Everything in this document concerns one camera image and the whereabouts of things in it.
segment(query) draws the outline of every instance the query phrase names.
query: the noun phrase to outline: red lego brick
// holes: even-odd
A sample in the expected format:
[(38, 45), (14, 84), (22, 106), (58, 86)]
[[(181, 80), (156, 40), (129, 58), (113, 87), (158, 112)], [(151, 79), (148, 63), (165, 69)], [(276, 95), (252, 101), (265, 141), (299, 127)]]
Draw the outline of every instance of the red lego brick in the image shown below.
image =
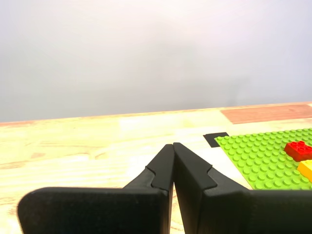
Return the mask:
[(312, 159), (312, 147), (304, 141), (287, 143), (284, 151), (296, 162)]

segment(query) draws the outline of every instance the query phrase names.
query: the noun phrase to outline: orange wood panel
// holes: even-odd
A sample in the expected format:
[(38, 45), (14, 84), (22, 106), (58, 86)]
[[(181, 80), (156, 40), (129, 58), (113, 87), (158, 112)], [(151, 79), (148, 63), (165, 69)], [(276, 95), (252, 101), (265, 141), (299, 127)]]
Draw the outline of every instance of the orange wood panel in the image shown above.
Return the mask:
[(312, 118), (312, 107), (306, 104), (222, 110), (221, 112), (233, 124)]

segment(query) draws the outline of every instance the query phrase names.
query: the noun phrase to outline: wooden table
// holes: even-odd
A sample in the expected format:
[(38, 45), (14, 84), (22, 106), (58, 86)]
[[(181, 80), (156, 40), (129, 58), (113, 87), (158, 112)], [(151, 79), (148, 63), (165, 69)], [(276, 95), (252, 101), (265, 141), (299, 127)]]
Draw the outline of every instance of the wooden table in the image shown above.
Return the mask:
[[(21, 233), (16, 208), (29, 191), (122, 188), (167, 143), (181, 142), (250, 188), (222, 149), (210, 148), (203, 135), (310, 127), (312, 102), (0, 123), (0, 233)], [(171, 233), (184, 233), (175, 192)]]

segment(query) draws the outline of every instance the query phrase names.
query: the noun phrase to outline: white wall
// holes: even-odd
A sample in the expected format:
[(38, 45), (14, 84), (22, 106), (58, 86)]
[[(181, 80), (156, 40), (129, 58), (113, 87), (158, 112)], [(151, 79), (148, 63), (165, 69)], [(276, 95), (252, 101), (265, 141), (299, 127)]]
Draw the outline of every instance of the white wall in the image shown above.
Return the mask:
[(311, 0), (0, 3), (0, 121), (312, 100)]

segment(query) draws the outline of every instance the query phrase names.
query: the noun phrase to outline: green lego baseplate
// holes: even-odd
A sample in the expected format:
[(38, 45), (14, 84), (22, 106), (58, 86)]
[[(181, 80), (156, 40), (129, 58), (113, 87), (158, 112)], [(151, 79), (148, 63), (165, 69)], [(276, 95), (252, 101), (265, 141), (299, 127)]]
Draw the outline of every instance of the green lego baseplate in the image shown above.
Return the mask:
[(253, 189), (312, 190), (285, 151), (291, 141), (312, 145), (312, 128), (217, 137), (216, 141)]

